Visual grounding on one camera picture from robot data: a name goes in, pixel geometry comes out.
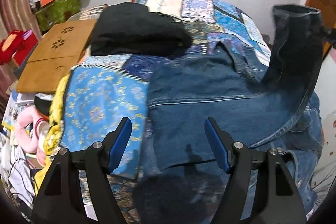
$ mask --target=folded black garment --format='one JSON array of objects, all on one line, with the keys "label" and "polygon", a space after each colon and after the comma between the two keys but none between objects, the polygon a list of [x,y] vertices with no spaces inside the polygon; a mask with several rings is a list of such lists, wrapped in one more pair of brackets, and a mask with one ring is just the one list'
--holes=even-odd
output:
[{"label": "folded black garment", "polygon": [[191,46],[192,38],[182,22],[147,6],[125,2],[108,6],[100,15],[89,39],[91,55],[118,53],[167,56]]}]

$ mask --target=green patterned fabric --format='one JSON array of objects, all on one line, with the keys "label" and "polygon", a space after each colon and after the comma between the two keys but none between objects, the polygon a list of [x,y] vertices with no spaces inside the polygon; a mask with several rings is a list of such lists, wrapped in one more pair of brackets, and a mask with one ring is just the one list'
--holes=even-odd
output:
[{"label": "green patterned fabric", "polygon": [[35,13],[41,32],[63,23],[81,10],[79,0],[54,0]]}]

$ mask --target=yellow cloth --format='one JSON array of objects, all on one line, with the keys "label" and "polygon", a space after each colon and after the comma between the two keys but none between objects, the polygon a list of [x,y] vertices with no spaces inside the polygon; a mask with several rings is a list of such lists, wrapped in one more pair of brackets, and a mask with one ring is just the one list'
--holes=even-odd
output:
[{"label": "yellow cloth", "polygon": [[63,109],[63,95],[65,88],[67,87],[67,82],[69,80],[70,74],[64,76],[58,83],[54,99],[50,105],[49,110],[49,132],[44,140],[43,148],[46,153],[45,167],[35,174],[35,193],[37,195],[38,189],[40,189],[45,174],[47,173],[51,161],[49,155],[54,152],[55,148],[58,147],[63,134],[63,121],[62,109]]}]

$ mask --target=blue gripper pad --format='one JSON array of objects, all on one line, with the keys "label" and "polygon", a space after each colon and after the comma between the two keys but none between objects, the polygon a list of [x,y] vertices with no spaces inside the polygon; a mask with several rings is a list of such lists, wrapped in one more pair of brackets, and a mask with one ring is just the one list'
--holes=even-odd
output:
[{"label": "blue gripper pad", "polygon": [[227,160],[227,151],[208,118],[204,123],[204,131],[219,168],[223,169],[224,172],[228,174],[230,166]]},{"label": "blue gripper pad", "polygon": [[120,133],[115,143],[112,146],[112,149],[110,150],[110,162],[108,165],[108,170],[111,173],[119,166],[131,134],[132,134],[132,122],[129,118],[127,118],[124,126],[120,130]]}]

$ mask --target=striped curtain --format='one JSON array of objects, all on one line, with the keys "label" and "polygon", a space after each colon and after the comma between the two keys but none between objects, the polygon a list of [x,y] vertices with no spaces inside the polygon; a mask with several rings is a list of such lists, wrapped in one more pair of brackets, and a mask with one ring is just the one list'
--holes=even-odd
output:
[{"label": "striped curtain", "polygon": [[[31,13],[29,0],[0,0],[0,39],[6,39],[12,30],[33,30],[37,39],[41,32],[35,16]],[[5,91],[15,81],[7,65],[0,66],[0,121],[8,101]]]}]

